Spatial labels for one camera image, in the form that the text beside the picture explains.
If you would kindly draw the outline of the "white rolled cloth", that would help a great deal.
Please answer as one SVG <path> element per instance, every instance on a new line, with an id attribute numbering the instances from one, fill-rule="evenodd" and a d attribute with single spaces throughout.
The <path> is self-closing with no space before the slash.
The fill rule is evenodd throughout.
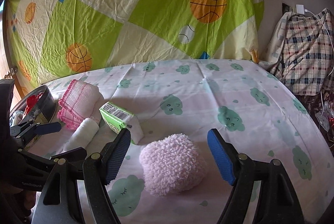
<path id="1" fill-rule="evenodd" d="M 66 142 L 62 151 L 67 152 L 76 148 L 85 149 L 97 134 L 98 130 L 99 124 L 94 119 L 84 119 L 72 134 L 68 142 Z"/>

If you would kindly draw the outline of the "green tissue pack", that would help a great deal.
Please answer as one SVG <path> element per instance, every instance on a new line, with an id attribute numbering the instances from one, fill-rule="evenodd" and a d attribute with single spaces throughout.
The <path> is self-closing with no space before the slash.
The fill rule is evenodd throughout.
<path id="1" fill-rule="evenodd" d="M 131 142 L 138 145 L 144 137 L 139 120 L 133 113 L 121 108 L 112 102 L 106 102 L 100 107 L 100 114 L 110 129 L 119 134 L 122 129 L 127 129 L 131 135 Z"/>

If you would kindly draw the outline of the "cloud-print table cloth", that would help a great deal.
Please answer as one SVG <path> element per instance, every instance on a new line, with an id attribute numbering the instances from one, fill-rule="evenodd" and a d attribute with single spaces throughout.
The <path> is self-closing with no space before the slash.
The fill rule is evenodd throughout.
<path id="1" fill-rule="evenodd" d="M 241 153 L 279 159 L 304 217 L 315 223 L 333 199 L 333 156 L 319 128 L 278 79 L 246 60 L 169 60 L 107 67 L 74 76 L 99 88 L 107 101 L 139 120 L 144 138 L 129 147 L 116 180 L 128 206 L 122 223 L 216 223 L 231 192 L 207 144 L 215 128 Z M 193 189 L 157 197 L 144 189 L 141 151 L 148 143 L 185 134 L 197 144 L 208 173 Z"/>

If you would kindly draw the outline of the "round cookie tin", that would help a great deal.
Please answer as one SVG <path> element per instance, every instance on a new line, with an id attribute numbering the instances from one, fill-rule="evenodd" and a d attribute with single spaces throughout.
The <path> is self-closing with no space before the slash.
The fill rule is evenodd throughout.
<path id="1" fill-rule="evenodd" d="M 27 98 L 41 92 L 43 95 L 38 100 L 32 114 L 24 117 Z M 42 85 L 26 95 L 10 111 L 10 136 L 18 147 L 28 150 L 40 136 L 59 131 L 61 129 L 60 124 L 52 122 L 56 110 L 56 102 L 46 85 Z"/>

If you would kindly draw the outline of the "fluffy pink plush pouch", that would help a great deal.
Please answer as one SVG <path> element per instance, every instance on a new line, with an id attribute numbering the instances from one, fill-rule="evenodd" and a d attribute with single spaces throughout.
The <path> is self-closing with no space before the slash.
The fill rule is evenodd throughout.
<path id="1" fill-rule="evenodd" d="M 153 196 L 177 195 L 196 187 L 207 174 L 198 146 L 184 134 L 148 144 L 140 153 L 145 190 Z"/>

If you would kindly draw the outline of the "pink crochet-edged cloth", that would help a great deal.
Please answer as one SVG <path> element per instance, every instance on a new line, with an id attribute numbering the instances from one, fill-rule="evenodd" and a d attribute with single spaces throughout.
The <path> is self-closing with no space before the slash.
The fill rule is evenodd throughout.
<path id="1" fill-rule="evenodd" d="M 74 79 L 58 101 L 61 109 L 57 118 L 64 122 L 67 129 L 73 131 L 86 118 L 91 118 L 99 124 L 99 109 L 104 103 L 105 99 L 97 86 Z"/>

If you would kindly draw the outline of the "plaid storage bag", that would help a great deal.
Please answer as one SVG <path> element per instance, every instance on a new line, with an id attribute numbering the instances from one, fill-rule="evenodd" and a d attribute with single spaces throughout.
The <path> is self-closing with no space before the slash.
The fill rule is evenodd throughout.
<path id="1" fill-rule="evenodd" d="M 314 96 L 333 90 L 333 14 L 283 14 L 259 65 L 293 94 Z"/>

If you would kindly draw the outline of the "green cream sports bedsheet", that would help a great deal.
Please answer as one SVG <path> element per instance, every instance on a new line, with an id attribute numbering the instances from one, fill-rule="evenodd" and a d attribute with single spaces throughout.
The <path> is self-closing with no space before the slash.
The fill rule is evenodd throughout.
<path id="1" fill-rule="evenodd" d="M 24 93 L 87 71 L 170 59 L 258 61 L 264 0 L 7 0 Z"/>

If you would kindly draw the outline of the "white wall charger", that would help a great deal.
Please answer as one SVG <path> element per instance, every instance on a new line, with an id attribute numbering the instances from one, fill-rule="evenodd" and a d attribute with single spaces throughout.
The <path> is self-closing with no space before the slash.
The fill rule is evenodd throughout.
<path id="1" fill-rule="evenodd" d="M 296 4 L 296 13 L 299 15 L 305 15 L 305 6 L 303 4 Z"/>

